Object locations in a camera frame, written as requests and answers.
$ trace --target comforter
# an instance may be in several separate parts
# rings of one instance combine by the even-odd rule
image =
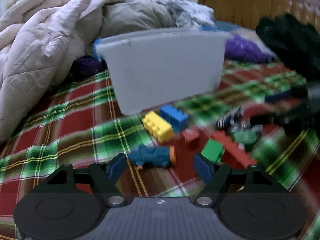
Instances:
[[[66,78],[103,25],[112,27],[103,6],[130,1],[19,0],[7,11],[0,19],[0,143]],[[170,19],[166,27],[172,27]]]

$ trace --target wooden headboard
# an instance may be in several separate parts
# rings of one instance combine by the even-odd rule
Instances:
[[[218,21],[255,29],[263,16],[293,14],[302,23],[311,23],[320,32],[320,0],[198,0],[213,8]]]

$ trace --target building block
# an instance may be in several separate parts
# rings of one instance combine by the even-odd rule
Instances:
[[[211,134],[211,138],[222,143],[226,154],[231,155],[241,167],[247,168],[250,164],[257,165],[257,161],[252,159],[249,153],[246,153],[243,149],[239,149],[238,143],[232,141],[225,131],[214,131]]]
[[[221,154],[223,155],[223,144],[212,139],[209,139],[204,146],[201,154],[206,157],[210,162],[216,163],[218,158],[221,160]]]
[[[170,163],[176,164],[174,147],[146,147],[140,145],[138,150],[128,154],[130,162],[137,166],[138,170],[143,168],[145,163],[152,163],[155,166],[167,167]]]
[[[187,128],[181,132],[181,136],[185,139],[185,142],[189,144],[199,139],[200,134],[197,129]]]
[[[173,137],[172,125],[153,111],[145,115],[142,123],[144,128],[152,134],[159,143],[167,142]]]
[[[160,108],[160,116],[172,125],[176,132],[181,132],[188,127],[188,114],[184,114],[176,107],[165,105]]]

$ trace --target dark purple fabric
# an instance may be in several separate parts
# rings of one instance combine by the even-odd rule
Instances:
[[[105,71],[107,69],[106,62],[99,62],[91,56],[84,56],[76,59],[71,66],[70,72],[64,83],[72,83],[82,81],[88,77]]]
[[[262,53],[256,43],[234,33],[226,42],[225,58],[255,64],[267,64],[273,61],[272,56]]]

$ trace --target plaid bedsheet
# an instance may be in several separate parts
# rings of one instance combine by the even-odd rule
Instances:
[[[216,118],[238,105],[287,109],[296,102],[265,105],[265,95],[304,82],[279,63],[226,61],[219,91],[175,103],[189,114],[190,126],[200,129],[198,147],[190,151],[180,135],[175,135],[170,145],[175,145],[176,166],[139,172],[130,166],[117,188],[125,196],[196,196],[204,184],[193,170],[193,154],[205,145]],[[108,71],[45,95],[1,149],[0,239],[19,238],[12,217],[15,204],[60,165],[85,168],[96,161],[107,162],[120,152],[127,154],[139,144],[157,145],[144,130],[142,117],[122,116]],[[301,196],[308,210],[301,238],[320,239],[320,155],[315,133],[303,131],[293,138],[277,127],[266,127],[252,155],[287,189]],[[89,190],[87,185],[78,187]]]

